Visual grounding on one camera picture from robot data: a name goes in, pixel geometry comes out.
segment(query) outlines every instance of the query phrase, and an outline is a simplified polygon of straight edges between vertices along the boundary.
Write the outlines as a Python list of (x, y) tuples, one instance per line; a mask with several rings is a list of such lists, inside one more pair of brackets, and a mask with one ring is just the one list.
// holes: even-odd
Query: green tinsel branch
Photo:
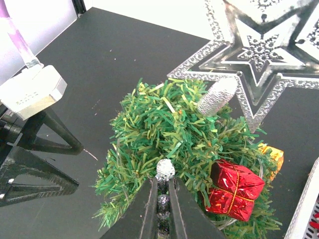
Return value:
[[(226, 227), (229, 239), (266, 238), (268, 230), (278, 230), (269, 204), (271, 173), (277, 165), (270, 151), (263, 155), (258, 137), (251, 134), (244, 118), (232, 119), (231, 109), (223, 107), (214, 117), (206, 118), (196, 106), (206, 85), (198, 80), (170, 79), (158, 86), (139, 82), (137, 89), (121, 102), (123, 111), (111, 121), (115, 135), (113, 148), (108, 151), (105, 167), (98, 170), (96, 193), (110, 198), (102, 204), (96, 216), (101, 226), (112, 226), (125, 212), (147, 178), (156, 175), (157, 162), (171, 159), (176, 177), (180, 177), (195, 201), (204, 208), (210, 205), (209, 188), (212, 164), (224, 158), (248, 167), (259, 174), (262, 162), (266, 185), (255, 202), (248, 222)], [(214, 221), (227, 216), (206, 213)]]

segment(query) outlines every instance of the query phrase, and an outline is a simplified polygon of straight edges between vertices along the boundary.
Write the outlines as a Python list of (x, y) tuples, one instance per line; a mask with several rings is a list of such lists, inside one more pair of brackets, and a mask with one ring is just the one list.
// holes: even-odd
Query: embossed silver metal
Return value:
[(216, 82), (200, 99), (198, 111), (204, 116), (213, 116), (234, 97), (236, 89), (237, 81), (234, 78)]
[[(259, 177), (261, 179), (263, 179), (264, 177), (264, 168), (263, 168), (263, 164), (261, 162), (261, 160), (258, 158), (258, 163), (260, 165), (260, 169), (259, 169)], [(237, 219), (234, 219), (234, 218), (230, 218), (230, 219), (225, 219), (223, 221), (212, 221), (217, 227), (219, 230), (223, 230), (224, 228), (226, 228), (227, 226), (230, 226), (232, 225), (233, 223), (237, 222)]]
[(319, 89), (318, 1), (204, 2), (214, 37), (168, 77), (215, 82), (232, 77), (252, 132), (286, 87)]

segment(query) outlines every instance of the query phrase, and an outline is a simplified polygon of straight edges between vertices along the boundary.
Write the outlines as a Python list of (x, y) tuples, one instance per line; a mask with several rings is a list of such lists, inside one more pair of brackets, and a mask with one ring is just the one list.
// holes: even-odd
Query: star ornament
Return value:
[[(319, 49), (316, 45), (319, 34), (313, 34), (319, 27), (319, 4), (313, 10), (315, 3), (311, 0), (273, 0), (262, 10), (255, 11), (256, 3), (257, 0), (213, 0), (212, 4), (211, 0), (205, 0), (214, 38), (167, 75), (230, 84), (231, 79), (235, 79), (236, 96), (251, 132), (258, 128), (286, 87), (319, 89), (319, 75), (316, 74), (319, 54), (312, 50)], [(289, 17), (279, 14), (274, 19), (277, 7), (285, 7), (284, 12)], [(230, 10), (235, 14), (227, 17)], [(302, 13), (305, 20), (301, 21), (298, 13)], [(305, 26), (300, 27), (300, 22), (306, 22)], [(263, 26), (267, 31), (259, 31)], [(205, 62), (199, 68), (206, 71), (190, 71), (200, 62)], [(250, 102), (256, 92), (260, 98), (267, 95), (258, 102), (254, 114)]]
[(256, 86), (263, 83), (271, 74), (267, 68), (302, 69), (305, 66), (304, 63), (282, 48), (286, 44), (287, 36), (291, 35), (290, 28), (294, 22), (296, 17), (291, 17), (261, 35), (243, 22), (236, 20), (243, 45), (242, 52), (221, 63), (249, 65)]

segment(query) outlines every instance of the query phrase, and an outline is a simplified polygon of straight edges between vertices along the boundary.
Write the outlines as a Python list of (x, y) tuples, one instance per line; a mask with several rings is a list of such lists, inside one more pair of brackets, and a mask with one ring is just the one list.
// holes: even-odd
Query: white wall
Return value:
[(212, 38), (204, 0), (93, 0), (93, 7), (206, 39)]
[[(72, 0), (5, 0), (15, 25), (34, 54), (39, 53), (76, 19)], [(8, 34), (0, 28), (0, 85), (23, 66)]]
[(84, 0), (84, 4), (86, 10), (89, 10), (91, 7), (93, 7), (93, 0)]

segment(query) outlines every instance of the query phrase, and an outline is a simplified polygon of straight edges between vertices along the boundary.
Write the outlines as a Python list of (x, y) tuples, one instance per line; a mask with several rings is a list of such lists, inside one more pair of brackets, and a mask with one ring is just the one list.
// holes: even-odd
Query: snowflake pattern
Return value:
[(307, 40), (317, 49), (319, 49), (319, 20), (316, 22), (313, 30), (307, 36)]
[(261, 11), (265, 11), (268, 7), (280, 3), (282, 0), (250, 0), (254, 6)]
[(258, 72), (261, 72), (266, 62), (269, 60), (283, 60), (275, 50), (275, 42), (278, 35), (274, 35), (267, 40), (257, 40), (251, 36), (247, 36), (249, 48), (244, 48), (244, 53), (238, 55), (238, 59), (252, 60)]
[(223, 41), (224, 37), (222, 34), (222, 31), (220, 29), (219, 23), (217, 22), (217, 19), (215, 18), (215, 12), (210, 8), (211, 1), (205, 1), (205, 7), (207, 9), (207, 17), (208, 22), (211, 26), (211, 30), (213, 32), (213, 35), (215, 36), (216, 41)]

